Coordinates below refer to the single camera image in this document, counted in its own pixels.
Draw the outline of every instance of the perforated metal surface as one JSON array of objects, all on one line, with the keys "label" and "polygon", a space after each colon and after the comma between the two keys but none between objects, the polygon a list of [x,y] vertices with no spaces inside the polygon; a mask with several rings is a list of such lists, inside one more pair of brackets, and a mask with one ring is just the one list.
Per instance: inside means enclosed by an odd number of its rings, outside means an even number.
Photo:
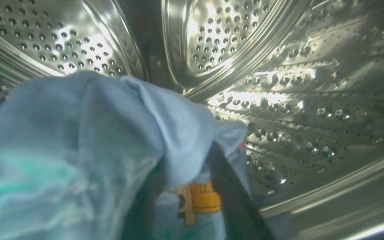
[{"label": "perforated metal surface", "polygon": [[94,70],[146,78],[119,6],[110,1],[0,1],[1,51],[43,74]]},{"label": "perforated metal surface", "polygon": [[239,50],[267,16],[271,1],[205,1],[188,20],[186,60],[191,72],[208,71]]},{"label": "perforated metal surface", "polygon": [[208,100],[218,118],[248,124],[250,181],[266,206],[384,156],[384,1],[314,1],[301,14],[259,67]]}]

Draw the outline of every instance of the curved metal rim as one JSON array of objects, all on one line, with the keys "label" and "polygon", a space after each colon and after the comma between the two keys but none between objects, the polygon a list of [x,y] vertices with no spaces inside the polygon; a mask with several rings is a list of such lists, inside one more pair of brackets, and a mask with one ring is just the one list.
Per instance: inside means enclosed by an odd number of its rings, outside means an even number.
[{"label": "curved metal rim", "polygon": [[[223,90],[233,84],[235,81],[247,75],[247,73],[256,70],[264,62],[261,59],[267,59],[267,57],[272,53],[272,51],[290,35],[291,29],[296,26],[300,21],[299,19],[303,17],[303,12],[305,12],[309,3],[312,0],[301,1],[298,4],[293,3],[292,1],[277,1],[276,5],[273,6],[273,9],[270,11],[268,18],[270,24],[266,24],[263,27],[264,29],[259,32],[255,32],[251,36],[251,40],[247,41],[243,48],[242,54],[237,55],[236,58],[229,58],[224,63],[220,64],[211,71],[210,74],[203,74],[199,76],[200,78],[205,79],[202,83],[195,88],[186,89],[183,88],[185,96],[189,97],[195,101],[201,101],[211,97],[214,94],[217,94],[220,90]],[[164,46],[166,58],[169,65],[169,71],[174,79],[175,83],[181,84],[177,81],[176,74],[172,69],[170,62],[172,59],[168,52],[168,20],[167,17],[167,4],[168,0],[162,0],[162,22],[163,22],[163,35]],[[289,15],[289,21],[280,21],[284,19],[283,16]],[[281,32],[273,32],[270,29],[286,29]],[[259,44],[253,44],[252,40],[259,39]],[[247,55],[245,53],[254,52],[256,54]],[[241,70],[232,68],[231,66],[243,66]]]}]

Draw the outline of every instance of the orange tag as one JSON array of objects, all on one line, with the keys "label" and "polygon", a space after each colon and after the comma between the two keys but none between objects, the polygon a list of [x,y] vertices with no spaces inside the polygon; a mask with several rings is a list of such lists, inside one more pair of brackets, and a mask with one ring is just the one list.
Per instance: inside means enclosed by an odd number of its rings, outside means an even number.
[{"label": "orange tag", "polygon": [[244,140],[241,145],[238,147],[240,151],[244,150],[245,144],[247,143],[247,140]]}]

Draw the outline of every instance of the teal fabric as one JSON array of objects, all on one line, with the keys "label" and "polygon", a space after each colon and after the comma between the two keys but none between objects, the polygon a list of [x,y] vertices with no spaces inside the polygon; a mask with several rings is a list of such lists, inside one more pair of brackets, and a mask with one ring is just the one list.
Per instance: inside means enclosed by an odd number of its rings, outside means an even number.
[{"label": "teal fabric", "polygon": [[[238,150],[245,138],[244,124],[132,77],[83,72],[25,83],[0,108],[0,240],[119,239],[156,163],[164,161],[167,188],[205,182],[213,141],[249,192]],[[177,201],[158,199],[156,239],[224,239],[221,213],[186,228]]]}]

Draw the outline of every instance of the blue fabric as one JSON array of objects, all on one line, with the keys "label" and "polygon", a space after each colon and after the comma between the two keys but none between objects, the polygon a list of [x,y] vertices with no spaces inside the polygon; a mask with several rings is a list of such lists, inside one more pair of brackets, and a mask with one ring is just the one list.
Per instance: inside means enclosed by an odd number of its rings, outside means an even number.
[{"label": "blue fabric", "polygon": [[[0,108],[0,239],[118,239],[137,190],[160,160],[166,187],[209,180],[213,141],[249,192],[242,123],[132,77],[83,72],[25,83]],[[178,197],[157,200],[156,239],[223,239],[221,213],[186,228]]]}]

